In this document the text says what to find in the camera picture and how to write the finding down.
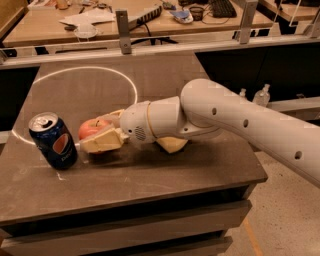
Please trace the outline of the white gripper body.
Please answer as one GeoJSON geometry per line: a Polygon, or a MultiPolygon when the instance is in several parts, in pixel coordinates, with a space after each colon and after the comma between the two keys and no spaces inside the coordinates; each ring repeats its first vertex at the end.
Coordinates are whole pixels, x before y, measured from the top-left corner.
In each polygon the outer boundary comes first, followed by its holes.
{"type": "Polygon", "coordinates": [[[120,116],[120,128],[135,143],[152,143],[162,137],[180,137],[185,122],[177,96],[133,104],[120,116]]]}

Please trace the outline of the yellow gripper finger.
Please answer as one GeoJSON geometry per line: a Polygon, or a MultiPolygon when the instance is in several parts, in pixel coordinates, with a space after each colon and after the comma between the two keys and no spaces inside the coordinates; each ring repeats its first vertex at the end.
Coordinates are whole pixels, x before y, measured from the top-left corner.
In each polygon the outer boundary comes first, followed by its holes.
{"type": "Polygon", "coordinates": [[[99,119],[106,120],[109,123],[112,123],[116,128],[120,127],[120,117],[124,112],[123,109],[119,109],[104,115],[99,116],[99,119]]]}
{"type": "Polygon", "coordinates": [[[86,153],[102,153],[119,149],[128,141],[120,128],[103,128],[79,141],[80,150],[86,153]]]}

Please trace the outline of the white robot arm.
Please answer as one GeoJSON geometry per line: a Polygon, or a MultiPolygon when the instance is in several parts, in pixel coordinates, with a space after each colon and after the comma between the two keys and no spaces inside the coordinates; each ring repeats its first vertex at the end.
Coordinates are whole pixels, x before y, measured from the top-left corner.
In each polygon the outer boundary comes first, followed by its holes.
{"type": "Polygon", "coordinates": [[[207,79],[188,82],[180,96],[131,105],[87,122],[95,131],[80,149],[119,149],[125,140],[159,142],[168,152],[188,140],[213,138],[222,129],[247,140],[320,187],[320,127],[257,105],[207,79]]]}

